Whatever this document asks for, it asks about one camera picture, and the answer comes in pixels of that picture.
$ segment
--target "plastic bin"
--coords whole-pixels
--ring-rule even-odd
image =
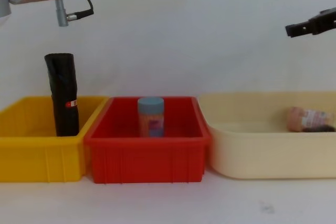
[[[82,140],[107,102],[79,97],[80,133],[56,137],[51,97],[27,97],[0,112],[0,182],[80,180],[86,164]]]
[[[335,92],[218,93],[199,97],[214,137],[211,166],[241,179],[335,178],[336,133],[290,133],[291,106],[336,113]]]
[[[85,137],[95,183],[200,182],[210,140],[197,100],[166,97],[164,137],[139,137],[138,98],[113,98]]]

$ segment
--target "product label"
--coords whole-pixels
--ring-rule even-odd
[[[71,101],[71,102],[67,102],[65,104],[65,107],[67,108],[72,108],[72,107],[76,107],[77,106],[77,100]]]
[[[303,127],[317,127],[327,124],[329,119],[331,119],[330,113],[325,113],[315,110],[305,110],[305,114],[302,117]]]
[[[149,136],[160,137],[163,136],[163,119],[161,120],[150,120],[148,123]]]

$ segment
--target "white table surface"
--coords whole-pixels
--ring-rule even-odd
[[[0,184],[3,224],[336,223],[336,180]]]

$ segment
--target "red bin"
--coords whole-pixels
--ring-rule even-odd
[[[111,98],[88,131],[95,183],[200,182],[211,140],[194,97],[164,97],[164,137],[140,137],[138,98]]]

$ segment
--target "blue lid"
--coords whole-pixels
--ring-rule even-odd
[[[138,99],[140,114],[156,115],[164,112],[164,100],[161,97],[143,97]]]

